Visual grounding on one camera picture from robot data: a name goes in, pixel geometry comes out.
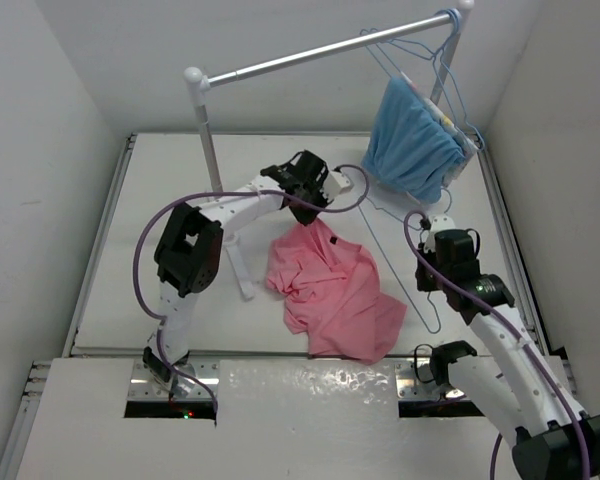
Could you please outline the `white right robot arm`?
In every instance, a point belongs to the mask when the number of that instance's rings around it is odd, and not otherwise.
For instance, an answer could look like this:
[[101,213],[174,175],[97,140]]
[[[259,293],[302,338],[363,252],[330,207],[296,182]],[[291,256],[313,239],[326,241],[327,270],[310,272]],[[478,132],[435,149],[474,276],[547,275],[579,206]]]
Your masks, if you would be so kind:
[[592,479],[600,474],[600,414],[572,396],[538,350],[503,280],[480,269],[471,234],[429,228],[412,249],[416,282],[440,291],[481,340],[499,372],[487,373],[466,341],[433,349],[439,387],[461,390],[498,430],[522,479]]

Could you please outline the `pink t shirt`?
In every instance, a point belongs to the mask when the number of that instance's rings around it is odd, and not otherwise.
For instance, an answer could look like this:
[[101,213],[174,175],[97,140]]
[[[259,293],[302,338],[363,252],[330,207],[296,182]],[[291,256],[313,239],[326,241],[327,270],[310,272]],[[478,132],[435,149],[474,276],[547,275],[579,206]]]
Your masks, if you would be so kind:
[[271,243],[266,286],[284,297],[283,321],[307,335],[311,356],[374,364],[395,346],[407,313],[382,291],[371,253],[320,219]]

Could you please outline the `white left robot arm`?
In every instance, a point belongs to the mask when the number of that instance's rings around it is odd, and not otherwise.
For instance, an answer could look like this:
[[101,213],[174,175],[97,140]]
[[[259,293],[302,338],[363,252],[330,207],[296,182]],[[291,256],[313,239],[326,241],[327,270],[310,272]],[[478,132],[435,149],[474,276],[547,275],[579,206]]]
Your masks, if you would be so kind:
[[159,327],[143,351],[143,362],[158,381],[172,380],[172,365],[188,356],[188,331],[198,296],[215,280],[223,243],[256,219],[288,208],[302,225],[311,224],[350,186],[339,170],[308,150],[282,165],[260,171],[235,192],[192,206],[170,209],[154,252],[159,279]]

